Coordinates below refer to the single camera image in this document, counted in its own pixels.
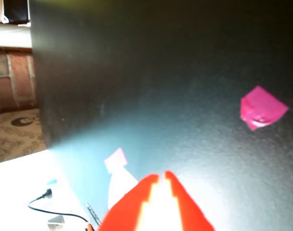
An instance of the cable plug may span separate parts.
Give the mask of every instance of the cable plug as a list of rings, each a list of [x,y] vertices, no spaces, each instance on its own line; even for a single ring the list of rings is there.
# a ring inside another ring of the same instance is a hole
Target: cable plug
[[[39,198],[37,198],[34,201],[37,201],[37,200],[40,200],[40,199],[43,199],[43,198],[52,198],[52,190],[47,189],[47,191],[42,196],[40,196]]]

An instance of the white surface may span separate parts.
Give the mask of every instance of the white surface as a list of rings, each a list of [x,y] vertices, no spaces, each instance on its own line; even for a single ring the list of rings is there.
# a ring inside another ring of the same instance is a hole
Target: white surface
[[[117,168],[110,180],[108,192],[108,208],[111,209],[122,197],[128,193],[138,181],[124,168]]]
[[[47,183],[57,179],[57,183]],[[62,213],[85,214],[72,189],[55,166],[54,157],[44,151],[0,163],[0,231],[48,231],[48,219],[57,215],[31,210],[28,203],[41,196],[48,188],[51,199],[42,199],[32,205],[44,210]],[[84,230],[84,221],[64,216],[65,225],[60,231]]]
[[[0,47],[32,48],[30,28],[0,24]]]

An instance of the power cord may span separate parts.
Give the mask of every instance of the power cord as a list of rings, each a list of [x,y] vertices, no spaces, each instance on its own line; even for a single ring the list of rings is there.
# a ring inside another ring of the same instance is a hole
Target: power cord
[[[42,210],[42,209],[38,209],[38,208],[33,208],[32,206],[30,206],[31,203],[33,203],[34,201],[37,201],[37,200],[40,200],[40,199],[43,199],[43,198],[52,198],[52,191],[51,189],[48,189],[46,191],[46,193],[44,193],[42,196],[40,196],[39,198],[31,201],[27,206],[30,208],[30,209],[33,209],[35,211],[39,211],[39,212],[43,212],[43,213],[50,213],[50,214],[57,214],[57,215],[63,215],[63,216],[72,216],[72,217],[77,217],[77,218],[80,218],[82,220],[84,220],[85,222],[89,223],[89,221],[79,215],[76,215],[76,214],[71,214],[71,213],[56,213],[56,212],[51,212],[51,211],[46,211],[46,210]]]

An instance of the pink sticky note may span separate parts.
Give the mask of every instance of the pink sticky note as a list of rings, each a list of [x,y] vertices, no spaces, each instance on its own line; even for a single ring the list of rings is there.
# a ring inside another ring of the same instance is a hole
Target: pink sticky note
[[[127,165],[127,160],[122,148],[118,148],[110,157],[104,160],[109,173],[113,173],[119,167]]]
[[[260,86],[241,99],[240,117],[251,130],[265,127],[279,120],[288,107]]]

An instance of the brick wall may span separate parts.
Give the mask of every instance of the brick wall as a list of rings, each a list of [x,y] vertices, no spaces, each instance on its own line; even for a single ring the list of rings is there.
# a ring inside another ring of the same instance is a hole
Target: brick wall
[[[37,108],[33,57],[0,50],[0,113]]]

